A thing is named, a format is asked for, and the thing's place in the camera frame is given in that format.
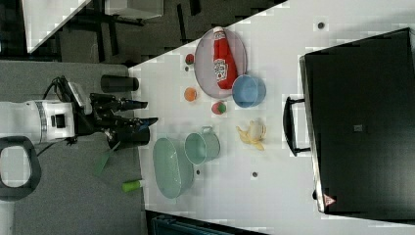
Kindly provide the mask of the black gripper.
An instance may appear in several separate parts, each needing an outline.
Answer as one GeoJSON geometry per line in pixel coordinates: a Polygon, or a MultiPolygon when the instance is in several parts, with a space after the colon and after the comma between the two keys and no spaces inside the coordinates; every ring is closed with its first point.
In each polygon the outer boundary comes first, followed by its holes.
{"type": "Polygon", "coordinates": [[[157,117],[147,118],[130,118],[125,120],[118,116],[118,111],[128,111],[136,109],[145,109],[147,102],[135,100],[118,99],[114,95],[91,93],[89,95],[89,104],[92,113],[86,115],[83,111],[77,111],[75,114],[75,136],[87,136],[96,132],[115,132],[115,129],[124,124],[126,132],[140,132],[149,126],[155,124],[159,119],[157,117]]]}

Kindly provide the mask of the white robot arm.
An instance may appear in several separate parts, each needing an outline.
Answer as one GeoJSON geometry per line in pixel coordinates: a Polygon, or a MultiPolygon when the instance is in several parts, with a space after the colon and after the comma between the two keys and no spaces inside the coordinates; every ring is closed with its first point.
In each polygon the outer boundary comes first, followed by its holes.
{"type": "Polygon", "coordinates": [[[118,99],[114,95],[92,93],[81,102],[77,98],[34,100],[1,104],[1,155],[14,147],[28,159],[28,180],[19,186],[1,183],[1,199],[13,202],[35,191],[41,179],[39,153],[35,146],[66,141],[73,144],[80,136],[102,132],[111,150],[145,146],[150,142],[150,126],[155,117],[122,117],[118,111],[144,109],[145,102],[118,99]]]}

